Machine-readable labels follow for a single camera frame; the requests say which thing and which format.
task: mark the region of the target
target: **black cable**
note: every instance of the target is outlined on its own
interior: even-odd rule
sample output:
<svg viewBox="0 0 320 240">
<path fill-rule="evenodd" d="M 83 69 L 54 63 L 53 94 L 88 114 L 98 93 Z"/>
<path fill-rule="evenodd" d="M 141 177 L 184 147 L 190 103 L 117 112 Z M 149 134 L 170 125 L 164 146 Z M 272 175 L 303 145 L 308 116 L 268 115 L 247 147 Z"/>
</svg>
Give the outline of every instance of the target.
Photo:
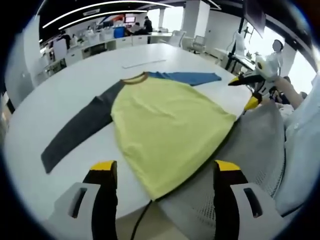
<svg viewBox="0 0 320 240">
<path fill-rule="evenodd" d="M 137 231 L 137 228 L 139 226 L 139 223 L 141 222 L 142 218 L 146 214 L 146 212 L 147 212 L 147 210 L 148 210 L 148 208 L 150 207 L 151 204 L 152 204 L 152 200 L 147 204 L 147 206 L 145 206 L 143 212 L 141 213 L 140 217 L 136 221 L 136 223 L 134 225 L 134 228 L 133 228 L 133 231 L 132 231 L 132 234 L 131 234 L 130 240 L 134 240 L 135 239 L 135 235 L 136 235 L 136 231 Z"/>
</svg>

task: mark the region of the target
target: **blue sleeve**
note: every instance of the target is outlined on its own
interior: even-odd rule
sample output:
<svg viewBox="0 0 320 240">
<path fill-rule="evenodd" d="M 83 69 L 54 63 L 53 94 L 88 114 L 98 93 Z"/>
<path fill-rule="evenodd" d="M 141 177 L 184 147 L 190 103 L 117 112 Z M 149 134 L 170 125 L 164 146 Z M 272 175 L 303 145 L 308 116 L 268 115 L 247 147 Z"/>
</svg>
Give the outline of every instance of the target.
<svg viewBox="0 0 320 240">
<path fill-rule="evenodd" d="M 215 73 L 203 73 L 203 72 L 148 72 L 149 77 L 158 79 L 170 79 L 180 83 L 189 84 L 191 86 L 197 86 L 201 84 L 211 83 L 215 81 L 221 81 L 221 77 Z"/>
</svg>

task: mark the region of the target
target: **floor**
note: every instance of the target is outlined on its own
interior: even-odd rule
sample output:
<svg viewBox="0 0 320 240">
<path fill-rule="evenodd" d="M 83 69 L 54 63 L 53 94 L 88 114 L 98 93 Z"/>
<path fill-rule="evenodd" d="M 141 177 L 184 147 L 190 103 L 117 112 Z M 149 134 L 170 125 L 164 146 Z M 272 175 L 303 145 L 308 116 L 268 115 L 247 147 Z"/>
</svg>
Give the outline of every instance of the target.
<svg viewBox="0 0 320 240">
<path fill-rule="evenodd" d="M 116 232 L 119 240 L 129 240 L 134 226 L 143 209 L 137 210 L 130 215 L 118 219 Z M 151 204 L 142 218 L 135 240 L 188 240 L 165 216 L 154 202 Z"/>
</svg>

